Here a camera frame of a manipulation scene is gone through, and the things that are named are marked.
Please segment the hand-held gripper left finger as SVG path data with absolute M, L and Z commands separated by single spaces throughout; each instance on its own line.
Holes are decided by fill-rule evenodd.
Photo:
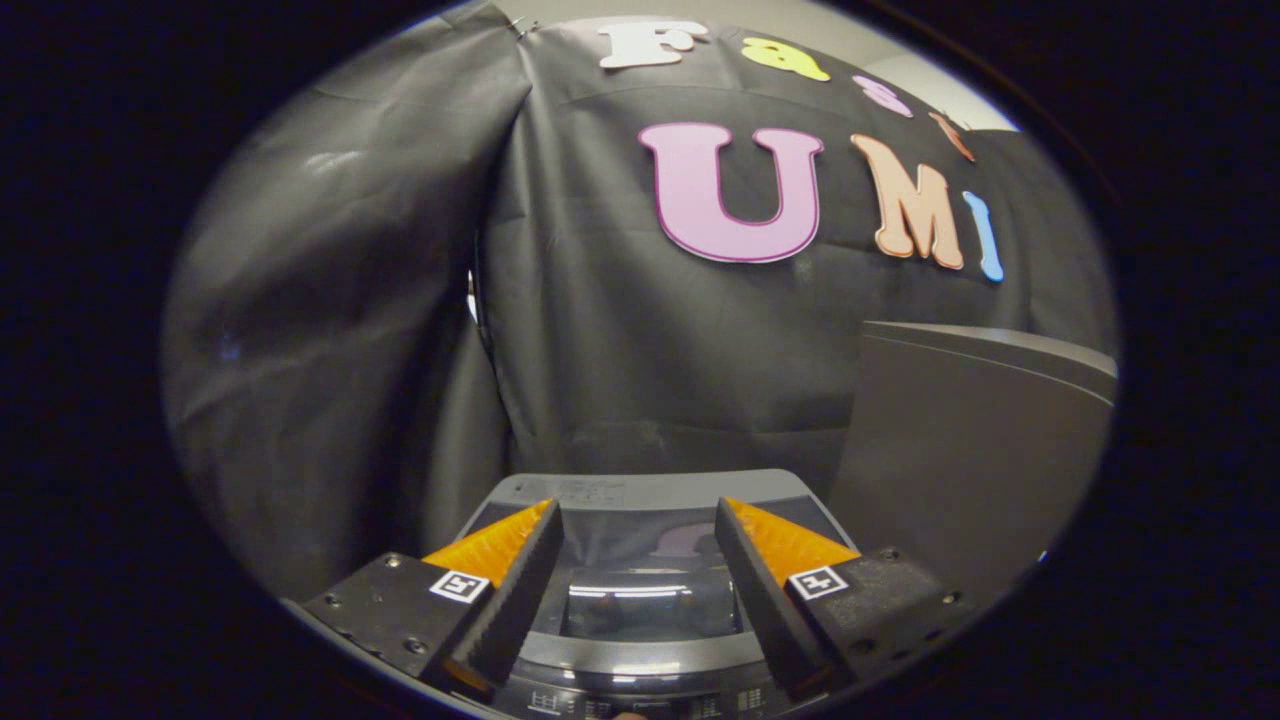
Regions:
M 490 702 L 506 684 L 564 542 L 545 498 L 424 559 L 384 553 L 300 606 L 396 679 Z

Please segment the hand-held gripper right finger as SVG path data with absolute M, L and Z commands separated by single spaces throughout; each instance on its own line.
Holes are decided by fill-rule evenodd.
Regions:
M 972 596 L 896 547 L 861 553 L 723 497 L 716 539 L 765 664 L 792 701 L 864 691 L 959 633 Z

